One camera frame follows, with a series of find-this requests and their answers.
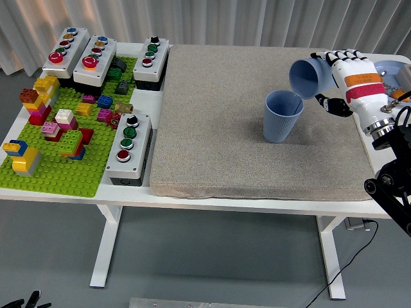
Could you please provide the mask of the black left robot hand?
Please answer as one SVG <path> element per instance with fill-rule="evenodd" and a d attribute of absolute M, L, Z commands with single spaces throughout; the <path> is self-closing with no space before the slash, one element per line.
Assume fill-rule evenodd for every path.
<path fill-rule="evenodd" d="M 38 301 L 41 298 L 41 294 L 42 293 L 40 290 L 34 290 L 27 302 L 25 302 L 25 300 L 21 298 L 21 299 L 9 302 L 6 305 L 3 305 L 1 308 L 22 308 L 23 305 L 25 305 L 24 306 L 25 308 L 49 308 L 51 307 L 52 303 L 38 305 Z"/>

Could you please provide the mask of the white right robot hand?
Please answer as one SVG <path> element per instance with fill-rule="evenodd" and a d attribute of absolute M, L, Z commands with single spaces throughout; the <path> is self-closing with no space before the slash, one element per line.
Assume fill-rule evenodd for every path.
<path fill-rule="evenodd" d="M 331 68 L 332 77 L 350 110 L 356 113 L 361 129 L 392 121 L 381 108 L 388 104 L 388 96 L 374 63 L 356 49 L 321 51 L 311 54 Z"/>

